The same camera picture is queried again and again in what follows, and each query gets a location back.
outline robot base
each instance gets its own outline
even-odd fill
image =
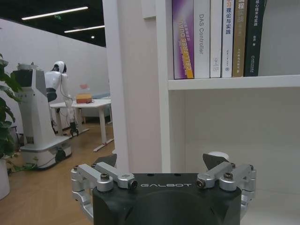
[[[36,164],[37,170],[48,169],[72,155],[71,146],[67,140],[46,149],[32,149],[26,145],[21,147],[21,156],[25,163]]]

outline white robot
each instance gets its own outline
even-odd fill
[[[63,74],[64,63],[62,62],[62,72],[51,71],[46,73],[47,84],[52,83],[55,88],[64,86],[65,99],[68,96],[67,105],[72,104],[71,96],[68,94]],[[38,70],[35,65],[20,64],[18,70],[14,71],[16,81],[21,85],[22,92],[16,93],[21,99],[19,103],[21,117],[23,121],[24,146],[21,147],[21,155],[26,163],[36,165],[37,169],[46,169],[56,163],[71,156],[71,146],[68,143],[69,137],[55,136],[51,128],[51,119],[48,99],[51,94],[47,94],[45,75],[42,70]]]
[[[71,135],[78,133],[78,129],[75,125],[74,109],[72,108],[72,96],[68,92],[68,75],[66,74],[67,66],[63,61],[57,61],[54,63],[53,69],[45,74],[46,92],[48,102],[52,102],[57,98],[56,91],[59,89],[64,97],[64,101],[67,106],[67,117],[70,121]]]

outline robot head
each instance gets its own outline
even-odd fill
[[[54,67],[51,71],[65,73],[67,71],[67,66],[63,61],[57,61],[54,63]]]

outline white book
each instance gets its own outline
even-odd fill
[[[221,77],[223,0],[210,1],[210,77]]]
[[[223,0],[222,77],[233,74],[234,0]]]
[[[194,0],[194,75],[210,77],[210,0]]]

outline shelf board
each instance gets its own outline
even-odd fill
[[[169,80],[169,90],[300,87],[300,75]]]

